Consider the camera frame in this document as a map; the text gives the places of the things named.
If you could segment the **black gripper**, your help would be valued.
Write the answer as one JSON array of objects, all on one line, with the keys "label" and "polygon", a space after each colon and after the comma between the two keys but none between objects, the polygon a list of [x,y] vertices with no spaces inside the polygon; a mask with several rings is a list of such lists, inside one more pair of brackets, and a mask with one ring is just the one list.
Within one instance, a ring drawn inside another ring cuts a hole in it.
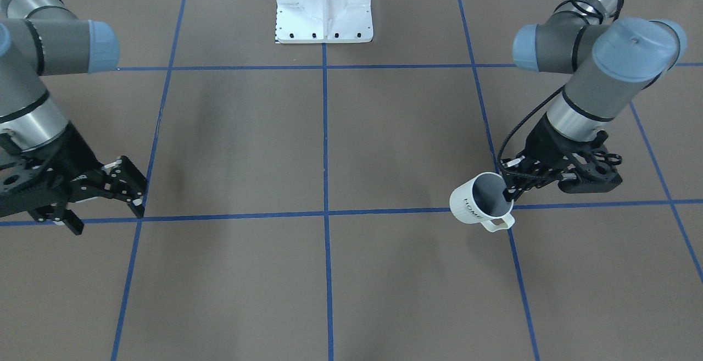
[{"label": "black gripper", "polygon": [[542,188],[554,181],[564,192],[582,192],[583,179],[577,168],[569,169],[575,163],[573,153],[577,143],[556,132],[547,121],[546,116],[538,120],[525,141],[525,147],[515,158],[503,158],[508,141],[517,130],[530,118],[526,116],[507,135],[500,146],[498,163],[500,174],[505,181],[502,195],[507,202],[514,201],[518,192],[532,188]]},{"label": "black gripper", "polygon": [[51,221],[80,236],[85,224],[68,203],[105,198],[143,218],[148,181],[128,156],[102,165],[74,125],[31,151],[21,151],[15,135],[2,130],[2,216],[28,212],[37,223]]}]

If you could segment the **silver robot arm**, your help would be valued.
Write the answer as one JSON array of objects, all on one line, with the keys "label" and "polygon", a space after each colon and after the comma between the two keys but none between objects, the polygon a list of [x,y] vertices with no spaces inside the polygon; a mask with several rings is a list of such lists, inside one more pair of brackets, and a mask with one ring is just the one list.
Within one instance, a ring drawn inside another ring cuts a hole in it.
[{"label": "silver robot arm", "polygon": [[115,70],[113,28],[62,0],[2,0],[1,35],[2,216],[26,212],[80,235],[70,203],[105,198],[143,218],[146,177],[126,156],[101,163],[42,81]]},{"label": "silver robot arm", "polygon": [[610,192],[622,157],[608,152],[608,125],[670,71],[687,48],[673,21],[622,17],[624,0],[565,0],[542,25],[520,28],[518,68],[569,75],[540,104],[546,112],[515,158],[499,156],[505,200],[556,183],[570,194]]}]

